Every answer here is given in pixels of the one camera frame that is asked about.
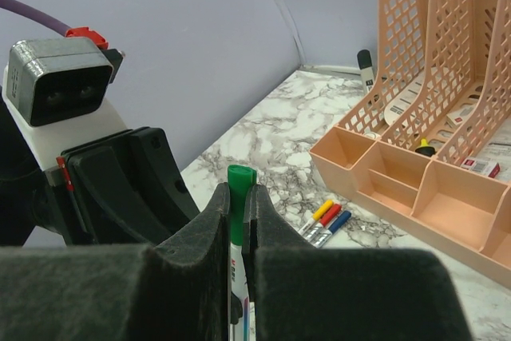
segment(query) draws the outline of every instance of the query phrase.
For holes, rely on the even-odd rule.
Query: green marker cap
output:
[[[229,165],[227,181],[231,193],[231,242],[243,245],[243,218],[248,190],[257,182],[257,172],[243,165]]]

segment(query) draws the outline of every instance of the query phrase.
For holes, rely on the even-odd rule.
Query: desk organizer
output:
[[[459,165],[511,112],[510,14],[511,0],[378,0],[374,88],[311,150],[328,188],[509,288],[511,187]],[[418,76],[387,124],[385,107]],[[465,105],[452,128],[447,113]],[[436,155],[414,152],[423,137]]]

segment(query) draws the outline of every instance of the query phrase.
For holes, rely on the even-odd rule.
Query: red clip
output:
[[[100,50],[109,48],[109,43],[96,31],[91,30],[89,27],[77,27],[67,30],[65,33],[67,38],[89,38]]]
[[[62,171],[62,175],[64,175],[65,186],[67,187],[67,190],[70,192],[74,191],[74,186],[73,183],[71,182],[71,176],[69,175],[69,171],[65,167],[65,158],[62,156],[57,157],[57,164],[58,168],[60,168]]]

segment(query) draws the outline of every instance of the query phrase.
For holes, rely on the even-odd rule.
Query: marble tabletop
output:
[[[293,228],[326,199],[339,201],[353,216],[325,248],[431,250],[450,271],[474,339],[510,341],[510,290],[325,187],[308,151],[362,96],[359,80],[294,72],[183,171],[199,209],[226,181],[229,164],[257,169],[259,183]]]

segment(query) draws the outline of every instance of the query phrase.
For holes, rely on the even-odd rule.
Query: wall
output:
[[[357,66],[367,48],[376,65],[377,0],[277,0],[294,22],[303,63]]]
[[[129,126],[164,128],[181,169],[299,65],[273,0],[19,1],[127,53],[108,97]],[[0,63],[18,40],[56,36],[7,12],[0,26]]]

